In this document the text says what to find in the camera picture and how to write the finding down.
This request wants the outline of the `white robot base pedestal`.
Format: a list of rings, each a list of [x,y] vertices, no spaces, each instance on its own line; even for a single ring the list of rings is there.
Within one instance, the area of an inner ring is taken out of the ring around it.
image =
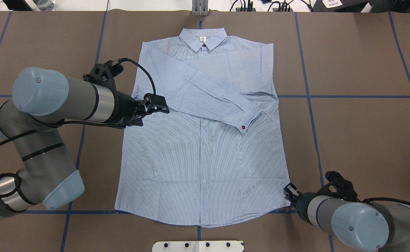
[[[244,252],[243,241],[159,241],[152,246],[152,252]]]

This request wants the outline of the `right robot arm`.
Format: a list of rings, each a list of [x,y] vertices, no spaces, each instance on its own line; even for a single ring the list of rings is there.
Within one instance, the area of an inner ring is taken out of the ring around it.
[[[318,192],[301,193],[289,183],[283,189],[302,220],[363,252],[410,252],[410,202],[350,199],[331,183]]]

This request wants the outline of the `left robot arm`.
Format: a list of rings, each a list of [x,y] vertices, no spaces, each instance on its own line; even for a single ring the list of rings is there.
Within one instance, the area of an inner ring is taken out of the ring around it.
[[[58,128],[68,124],[124,129],[142,126],[156,112],[169,113],[163,96],[143,99],[117,91],[122,66],[96,64],[83,80],[55,70],[28,67],[0,106],[0,146],[12,142],[24,167],[0,174],[0,220],[43,204],[48,210],[72,202],[84,184]]]

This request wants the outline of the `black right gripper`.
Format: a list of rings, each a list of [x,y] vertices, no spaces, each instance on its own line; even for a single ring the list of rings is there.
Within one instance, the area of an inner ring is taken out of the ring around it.
[[[290,202],[297,212],[305,213],[308,210],[309,203],[314,199],[313,192],[299,192],[293,183],[288,183],[284,187],[284,196]]]

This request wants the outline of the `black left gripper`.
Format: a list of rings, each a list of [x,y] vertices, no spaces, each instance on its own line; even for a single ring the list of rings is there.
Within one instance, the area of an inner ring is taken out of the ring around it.
[[[147,93],[143,100],[133,99],[130,95],[115,92],[113,111],[114,127],[143,126],[144,114],[170,113],[164,96]]]

